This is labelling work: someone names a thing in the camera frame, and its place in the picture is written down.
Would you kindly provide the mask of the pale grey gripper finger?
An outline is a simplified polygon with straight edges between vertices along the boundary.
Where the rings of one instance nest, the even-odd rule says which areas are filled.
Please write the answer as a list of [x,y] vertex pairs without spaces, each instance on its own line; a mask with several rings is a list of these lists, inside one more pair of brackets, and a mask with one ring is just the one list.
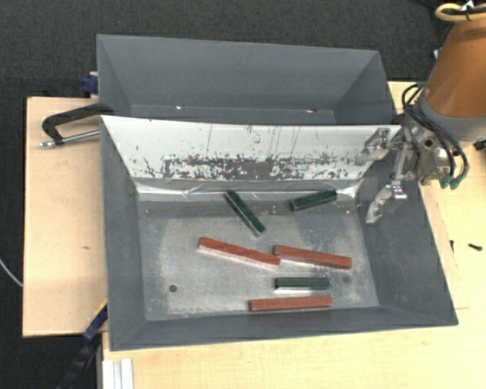
[[401,182],[394,181],[384,185],[369,205],[365,222],[375,224],[385,214],[394,212],[407,200]]
[[389,128],[377,129],[373,135],[367,139],[363,150],[356,156],[355,164],[362,166],[368,162],[382,159],[387,154],[389,135]]

